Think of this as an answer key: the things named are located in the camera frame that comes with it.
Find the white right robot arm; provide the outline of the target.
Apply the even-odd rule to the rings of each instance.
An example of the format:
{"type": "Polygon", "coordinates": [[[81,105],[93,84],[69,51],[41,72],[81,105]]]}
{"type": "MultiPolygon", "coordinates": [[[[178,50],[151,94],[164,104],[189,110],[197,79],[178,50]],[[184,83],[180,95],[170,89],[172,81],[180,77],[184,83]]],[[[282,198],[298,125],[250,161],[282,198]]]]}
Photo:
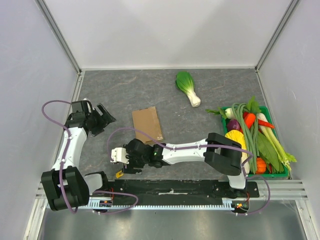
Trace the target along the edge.
{"type": "Polygon", "coordinates": [[[135,138],[119,148],[112,159],[123,163],[124,170],[142,169],[145,165],[162,168],[179,163],[204,162],[226,175],[230,193],[240,197],[247,191],[245,152],[241,143],[218,133],[209,133],[207,138],[184,144],[148,145],[135,138]]]}

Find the yellow utility knife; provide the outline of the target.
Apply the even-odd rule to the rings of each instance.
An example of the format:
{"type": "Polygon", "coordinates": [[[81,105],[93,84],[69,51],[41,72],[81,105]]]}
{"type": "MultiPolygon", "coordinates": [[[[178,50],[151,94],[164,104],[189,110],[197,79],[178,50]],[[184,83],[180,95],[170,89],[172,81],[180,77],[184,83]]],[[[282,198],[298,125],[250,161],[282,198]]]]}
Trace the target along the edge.
{"type": "Polygon", "coordinates": [[[122,176],[124,176],[124,172],[123,172],[123,170],[120,170],[120,171],[118,171],[116,174],[115,174],[115,178],[116,179],[119,179],[119,178],[121,178],[122,176]]]}

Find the brown cardboard express box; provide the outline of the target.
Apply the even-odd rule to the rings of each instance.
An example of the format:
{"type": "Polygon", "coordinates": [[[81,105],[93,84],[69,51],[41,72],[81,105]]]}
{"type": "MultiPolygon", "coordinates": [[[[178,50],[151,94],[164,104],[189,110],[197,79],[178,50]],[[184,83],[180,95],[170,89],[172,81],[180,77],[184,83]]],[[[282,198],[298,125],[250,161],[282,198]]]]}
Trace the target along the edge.
{"type": "Polygon", "coordinates": [[[144,132],[157,142],[164,139],[155,106],[134,110],[132,120],[135,129],[144,132]]]}

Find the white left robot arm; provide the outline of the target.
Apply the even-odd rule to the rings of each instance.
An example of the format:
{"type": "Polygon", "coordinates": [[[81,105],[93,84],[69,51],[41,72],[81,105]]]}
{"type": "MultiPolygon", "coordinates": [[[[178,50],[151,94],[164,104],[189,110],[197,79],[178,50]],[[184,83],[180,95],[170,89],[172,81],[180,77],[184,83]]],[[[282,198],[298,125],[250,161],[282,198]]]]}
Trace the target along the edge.
{"type": "Polygon", "coordinates": [[[93,193],[104,197],[110,191],[103,171],[82,175],[78,167],[88,136],[101,134],[116,118],[101,103],[93,107],[87,99],[73,101],[70,106],[71,113],[64,124],[48,118],[63,128],[63,142],[51,170],[42,173],[41,183],[51,210],[68,209],[75,214],[89,203],[93,193]]]}

